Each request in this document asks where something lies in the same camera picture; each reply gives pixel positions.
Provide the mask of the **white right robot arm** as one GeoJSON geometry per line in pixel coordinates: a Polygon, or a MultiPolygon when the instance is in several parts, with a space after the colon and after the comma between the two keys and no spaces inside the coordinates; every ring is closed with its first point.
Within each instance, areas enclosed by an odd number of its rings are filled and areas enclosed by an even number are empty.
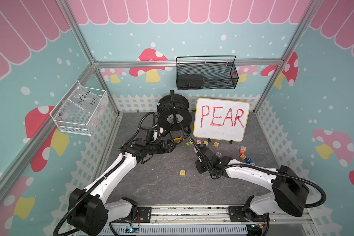
{"type": "Polygon", "coordinates": [[[196,145],[196,168],[200,174],[208,172],[213,180],[221,177],[239,179],[259,185],[267,190],[262,196],[249,196],[240,210],[229,209],[229,214],[239,214],[248,222],[268,214],[283,211],[301,217],[306,208],[319,207],[326,201],[325,191],[317,184],[298,177],[287,167],[265,168],[240,162],[232,157],[218,157],[206,145],[196,145]]]}

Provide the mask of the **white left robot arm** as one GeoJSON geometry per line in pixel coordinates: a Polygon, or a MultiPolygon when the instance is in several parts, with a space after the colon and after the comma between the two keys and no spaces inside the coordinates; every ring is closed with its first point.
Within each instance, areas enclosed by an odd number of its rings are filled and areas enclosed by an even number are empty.
{"type": "Polygon", "coordinates": [[[74,228],[64,232],[65,236],[82,231],[89,236],[97,236],[103,228],[117,219],[132,221],[137,214],[138,204],[130,198],[108,203],[107,200],[125,175],[139,163],[146,163],[146,156],[171,153],[176,148],[172,140],[161,140],[151,144],[140,139],[119,148],[119,156],[112,165],[84,189],[75,189],[70,197],[68,211],[53,231],[59,236],[65,222],[74,228]]]}

